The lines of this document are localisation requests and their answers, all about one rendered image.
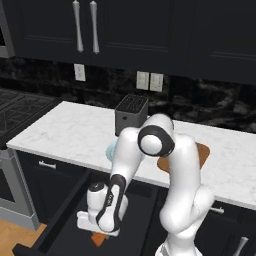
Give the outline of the white wall outlet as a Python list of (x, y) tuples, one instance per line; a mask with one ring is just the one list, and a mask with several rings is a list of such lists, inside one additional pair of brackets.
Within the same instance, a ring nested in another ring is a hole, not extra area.
[(74, 72), (75, 72), (75, 79), (77, 81), (82, 81), (82, 82), (86, 81), (85, 67), (83, 64), (75, 64)]
[(150, 90), (154, 92), (161, 92), (163, 89), (163, 75), (152, 73), (150, 75)]
[(147, 90), (149, 87), (149, 73), (138, 71), (136, 75), (136, 88)]

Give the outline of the brown wooden cutting board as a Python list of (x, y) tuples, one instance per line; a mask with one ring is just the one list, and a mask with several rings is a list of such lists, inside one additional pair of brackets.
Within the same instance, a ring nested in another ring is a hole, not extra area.
[(167, 173), (198, 172), (209, 155), (210, 149), (206, 145), (192, 140), (182, 141), (175, 145), (170, 155), (160, 157), (157, 166)]

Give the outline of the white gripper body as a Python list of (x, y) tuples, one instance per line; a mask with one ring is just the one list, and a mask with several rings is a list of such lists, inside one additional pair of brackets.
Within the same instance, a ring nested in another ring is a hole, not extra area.
[(118, 236), (120, 231), (114, 231), (114, 232), (105, 232), (100, 229), (96, 222), (96, 216), (97, 212), (96, 211), (78, 211), (77, 212), (77, 227), (79, 229), (83, 229), (86, 231), (92, 231), (94, 233), (102, 233), (108, 236)]

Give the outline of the black lower cupboard door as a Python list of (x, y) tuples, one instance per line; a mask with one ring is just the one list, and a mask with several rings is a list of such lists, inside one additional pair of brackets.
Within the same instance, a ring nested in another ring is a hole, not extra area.
[(253, 243), (256, 235), (249, 237), (229, 232), (207, 231), (199, 228), (195, 245), (203, 256), (236, 256), (241, 237), (249, 240), (243, 247), (240, 256), (253, 256)]
[(25, 174), (40, 223), (50, 222), (80, 178), (81, 175), (49, 174), (43, 171)]

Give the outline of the black drawer front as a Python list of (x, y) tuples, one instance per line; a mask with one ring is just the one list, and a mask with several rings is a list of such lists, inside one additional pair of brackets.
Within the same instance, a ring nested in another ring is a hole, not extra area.
[(213, 208), (223, 209), (223, 213), (210, 210), (201, 230), (229, 232), (252, 237), (256, 235), (256, 211), (221, 201), (215, 201)]
[[(32, 153), (17, 152), (20, 162), (25, 169), (37, 177), (40, 181), (53, 182), (56, 186), (74, 187), (87, 171), (87, 168), (66, 163), (52, 158), (35, 155)], [(39, 161), (48, 164), (56, 164), (56, 170), (40, 166)]]

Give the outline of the steel microwave oven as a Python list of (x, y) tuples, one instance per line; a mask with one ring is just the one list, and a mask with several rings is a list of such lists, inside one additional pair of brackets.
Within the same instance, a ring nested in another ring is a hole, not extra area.
[(2, 0), (0, 0), (0, 58), (15, 56), (11, 34), (9, 31)]

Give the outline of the black upper cupboard door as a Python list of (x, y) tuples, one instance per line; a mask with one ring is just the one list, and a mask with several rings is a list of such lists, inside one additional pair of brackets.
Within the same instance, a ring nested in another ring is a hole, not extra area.
[(197, 0), (186, 75), (256, 85), (256, 0)]
[(196, 0), (95, 1), (100, 52), (93, 52), (92, 32), (92, 65), (185, 74)]
[(2, 0), (16, 57), (89, 63), (87, 0), (80, 3), (84, 51), (77, 50), (74, 0)]

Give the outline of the light blue plate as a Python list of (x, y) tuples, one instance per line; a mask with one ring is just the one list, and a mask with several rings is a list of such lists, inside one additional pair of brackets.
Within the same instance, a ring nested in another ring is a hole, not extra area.
[(108, 148), (106, 149), (105, 155), (107, 159), (112, 162), (114, 158), (114, 152), (115, 152), (115, 147), (116, 147), (116, 141), (112, 142)]

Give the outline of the black cupboard door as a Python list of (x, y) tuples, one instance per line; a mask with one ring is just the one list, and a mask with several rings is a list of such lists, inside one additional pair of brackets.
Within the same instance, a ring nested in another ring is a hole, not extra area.
[(240, 256), (253, 256), (253, 243), (256, 235), (249, 237), (229, 232), (207, 231), (199, 228), (195, 245), (203, 256), (236, 256), (241, 237), (249, 240), (243, 247)]
[(80, 3), (84, 51), (77, 50), (74, 0), (2, 0), (16, 57), (89, 63), (87, 0)]
[(196, 0), (95, 1), (100, 52), (93, 52), (92, 32), (92, 65), (185, 74)]
[(197, 0), (186, 75), (256, 85), (256, 0)]
[(43, 171), (25, 174), (40, 223), (50, 222), (80, 178), (81, 175), (49, 174)]

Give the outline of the dark grey toaster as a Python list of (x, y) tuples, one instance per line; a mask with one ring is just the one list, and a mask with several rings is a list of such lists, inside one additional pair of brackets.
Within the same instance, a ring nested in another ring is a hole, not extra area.
[(147, 120), (149, 99), (144, 96), (126, 95), (115, 108), (115, 135), (126, 127), (139, 128)]

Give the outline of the black and steel stove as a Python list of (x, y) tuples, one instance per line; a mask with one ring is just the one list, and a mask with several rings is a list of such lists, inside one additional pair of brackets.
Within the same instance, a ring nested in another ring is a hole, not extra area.
[(59, 103), (49, 96), (0, 89), (0, 220), (32, 231), (39, 228), (18, 158), (7, 142)]

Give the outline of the open black drawer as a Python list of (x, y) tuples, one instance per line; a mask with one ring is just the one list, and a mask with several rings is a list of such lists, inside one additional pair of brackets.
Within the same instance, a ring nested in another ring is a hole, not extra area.
[(28, 248), (17, 244), (15, 256), (140, 256), (155, 205), (157, 189), (132, 181), (126, 192), (127, 211), (120, 233), (97, 247), (92, 233), (77, 227), (78, 211), (86, 211), (86, 192), (91, 183), (107, 183), (109, 174), (88, 170), (79, 181), (35, 244)]

